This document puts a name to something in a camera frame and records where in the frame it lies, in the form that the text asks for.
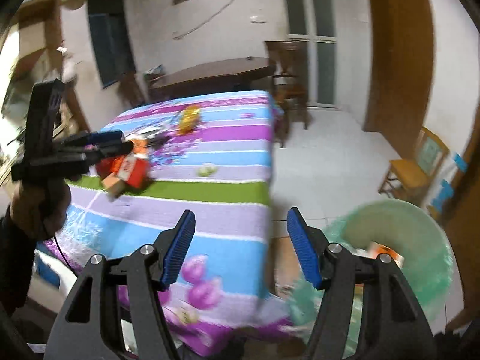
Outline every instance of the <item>colorful bedsheet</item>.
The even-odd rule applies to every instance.
[[[200,126],[150,153],[154,182],[145,191],[112,202],[94,174],[71,184],[72,204],[58,242],[81,269],[92,254],[117,258],[152,243],[185,209],[192,210],[196,231],[181,274],[159,296],[171,331],[207,356],[239,328],[254,327],[258,337],[274,339],[285,336],[283,326],[290,324],[285,303],[263,284],[272,99],[264,91],[244,91],[171,100],[124,112],[103,130],[127,134],[171,122],[189,104],[200,106]],[[200,176],[203,163],[217,171]],[[47,246],[58,254],[53,242]],[[119,296],[128,303],[125,288]]]

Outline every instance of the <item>metal screw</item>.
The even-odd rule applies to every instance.
[[[92,257],[90,257],[90,262],[92,264],[98,264],[102,260],[103,260],[103,257],[101,254],[94,254]]]
[[[340,253],[342,251],[342,245],[340,244],[330,244],[328,245],[328,250],[332,253]]]
[[[142,248],[140,249],[140,253],[144,255],[149,255],[151,252],[153,252],[152,245],[143,245]]]
[[[388,264],[392,261],[392,257],[387,253],[382,253],[380,255],[380,261],[385,263],[385,264]]]

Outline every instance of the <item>wooden chair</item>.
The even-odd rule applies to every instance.
[[[449,153],[450,150],[437,135],[422,127],[414,159],[390,161],[378,193],[420,206]]]
[[[274,96],[275,102],[283,110],[283,117],[275,126],[275,134],[280,140],[281,147],[285,147],[285,140],[290,130],[290,105],[285,98],[285,92],[279,92]]]
[[[122,74],[120,85],[118,86],[118,93],[132,108],[146,104],[145,97],[135,79],[134,72]]]
[[[273,74],[272,85],[275,98],[295,99],[304,128],[308,128],[307,91],[299,82],[299,66],[305,64],[305,42],[300,40],[266,40],[268,56],[280,64],[280,74]]]

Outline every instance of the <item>glass door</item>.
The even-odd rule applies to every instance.
[[[286,0],[289,38],[307,43],[307,66],[301,81],[309,105],[332,107],[335,98],[335,26],[332,0]]]

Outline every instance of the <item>window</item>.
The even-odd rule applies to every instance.
[[[123,0],[88,0],[90,34],[104,88],[135,72]]]

